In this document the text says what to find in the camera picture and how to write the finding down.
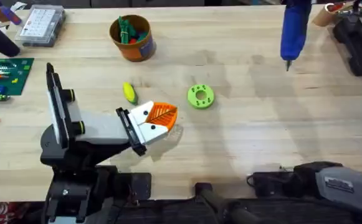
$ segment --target green donut-shaped part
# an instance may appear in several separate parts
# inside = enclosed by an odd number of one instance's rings
[[[212,105],[214,99],[214,91],[207,85],[194,85],[188,91],[188,101],[196,109],[208,108]]]

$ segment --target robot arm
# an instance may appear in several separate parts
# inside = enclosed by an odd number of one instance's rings
[[[335,162],[311,162],[295,166],[293,172],[255,172],[258,197],[311,196],[362,211],[362,172]]]
[[[106,198],[147,200],[151,174],[119,173],[115,166],[97,164],[129,147],[142,156],[146,144],[163,138],[174,126],[177,108],[149,101],[131,111],[118,108],[116,115],[81,111],[74,91],[62,88],[49,63],[46,75],[52,125],[41,137],[40,160],[52,167],[54,176],[43,223],[55,222],[56,217],[82,223]]]

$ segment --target glue gun nozzle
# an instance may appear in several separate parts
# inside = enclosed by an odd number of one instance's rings
[[[292,65],[292,61],[291,61],[291,60],[287,60],[287,61],[286,61],[286,72],[288,72],[288,69],[290,68],[291,65]]]

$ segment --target wooden tabletop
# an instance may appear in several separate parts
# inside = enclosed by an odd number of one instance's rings
[[[320,8],[313,7],[311,19]],[[104,162],[122,172],[151,172],[152,198],[188,198],[198,181],[246,197],[246,175],[279,164],[328,160],[362,170],[362,78],[349,71],[331,30],[313,24],[286,72],[279,55],[283,12],[283,6],[67,10],[55,47],[19,56],[35,58],[22,95],[0,103],[0,201],[44,200],[47,193],[52,171],[39,160],[40,137],[51,123],[47,62],[83,110],[116,116],[116,108],[132,108],[123,82],[134,85],[140,102],[178,106],[170,136],[147,155],[127,150]],[[110,24],[125,14],[151,24],[157,51],[148,61],[126,61],[109,37]],[[186,100],[197,83],[215,92],[209,109],[195,110]]]

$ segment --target small yellow toy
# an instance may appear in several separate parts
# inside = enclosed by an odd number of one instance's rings
[[[132,85],[125,82],[123,84],[123,91],[125,98],[132,103],[133,105],[138,104],[138,95],[136,94],[135,90],[133,89]]]

